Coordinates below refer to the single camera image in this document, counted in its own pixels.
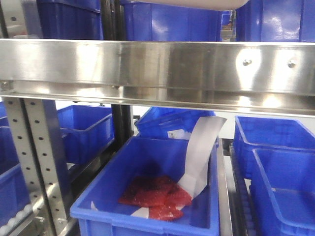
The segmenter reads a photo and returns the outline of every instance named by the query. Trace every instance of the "metal frame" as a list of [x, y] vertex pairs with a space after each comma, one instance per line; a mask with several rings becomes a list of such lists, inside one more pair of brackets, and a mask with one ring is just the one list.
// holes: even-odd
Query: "metal frame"
[[25, 99], [33, 142], [57, 235], [68, 223], [73, 203], [54, 101]]
[[[118, 0], [101, 6], [106, 39], [124, 40]], [[1, 37], [17, 38], [0, 40], [0, 96], [33, 208], [10, 236], [78, 232], [69, 217], [73, 197], [56, 107], [47, 99], [118, 104], [113, 150], [131, 136], [130, 107], [123, 104], [315, 116], [315, 44], [19, 39], [42, 38], [36, 0], [0, 0], [0, 26]], [[104, 163], [95, 159], [78, 170], [77, 181]], [[242, 224], [234, 225], [243, 212], [232, 196], [238, 183], [229, 188], [235, 181], [229, 165], [220, 140], [220, 235], [246, 235]]]

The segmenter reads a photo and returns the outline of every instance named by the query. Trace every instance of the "metal shelf rail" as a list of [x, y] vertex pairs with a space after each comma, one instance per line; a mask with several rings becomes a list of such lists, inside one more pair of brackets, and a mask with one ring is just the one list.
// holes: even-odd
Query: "metal shelf rail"
[[1, 96], [315, 115], [315, 44], [0, 40]]

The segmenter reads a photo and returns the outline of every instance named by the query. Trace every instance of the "blue plastic bin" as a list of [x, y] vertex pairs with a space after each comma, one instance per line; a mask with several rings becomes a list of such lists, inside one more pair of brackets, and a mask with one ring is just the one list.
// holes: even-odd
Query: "blue plastic bin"
[[315, 152], [315, 136], [297, 120], [236, 117], [233, 145], [243, 177], [251, 179], [254, 148]]
[[220, 41], [221, 12], [121, 0], [131, 41]]
[[102, 40], [99, 0], [38, 0], [44, 38]]
[[6, 117], [6, 110], [3, 102], [0, 102], [0, 127], [9, 126], [8, 119]]
[[9, 127], [0, 127], [0, 227], [30, 202]]
[[250, 187], [264, 236], [315, 235], [315, 155], [256, 149]]
[[192, 132], [200, 117], [212, 117], [213, 111], [151, 107], [136, 123], [139, 136], [146, 138], [173, 138], [174, 130]]
[[85, 164], [114, 141], [111, 108], [69, 106], [58, 111], [67, 162]]
[[[173, 222], [130, 216], [139, 209], [118, 203], [135, 176], [169, 175], [178, 181], [184, 173], [188, 142], [131, 138], [72, 206], [81, 236], [218, 236], [219, 203], [217, 158], [214, 147], [209, 185], [183, 208]], [[98, 210], [91, 209], [94, 203]]]
[[0, 118], [6, 116], [6, 110], [3, 102], [0, 102]]
[[231, 18], [231, 11], [223, 11], [222, 12], [222, 21], [221, 24], [223, 26], [226, 26], [230, 23], [230, 18]]
[[9, 127], [0, 127], [0, 175], [19, 163]]
[[237, 41], [315, 42], [313, 0], [250, 0], [237, 10]]

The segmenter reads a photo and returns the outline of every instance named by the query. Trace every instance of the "white paper label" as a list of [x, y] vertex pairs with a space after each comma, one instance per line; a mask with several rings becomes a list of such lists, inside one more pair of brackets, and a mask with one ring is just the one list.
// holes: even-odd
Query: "white paper label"
[[170, 139], [184, 139], [189, 140], [191, 133], [186, 132], [183, 129], [171, 130], [167, 132], [167, 136]]

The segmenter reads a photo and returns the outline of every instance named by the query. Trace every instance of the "bolt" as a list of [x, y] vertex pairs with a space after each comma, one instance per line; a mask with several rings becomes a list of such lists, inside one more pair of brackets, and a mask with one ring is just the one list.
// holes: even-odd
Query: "bolt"
[[252, 60], [250, 60], [250, 59], [245, 59], [245, 60], [243, 61], [243, 65], [244, 65], [244, 66], [248, 66], [248, 65], [250, 65], [250, 64], [252, 64]]
[[6, 91], [10, 89], [10, 84], [8, 82], [2, 82], [1, 83], [1, 90]]
[[290, 68], [294, 68], [296, 66], [296, 61], [289, 60], [289, 62], [287, 63], [287, 66], [290, 67]]

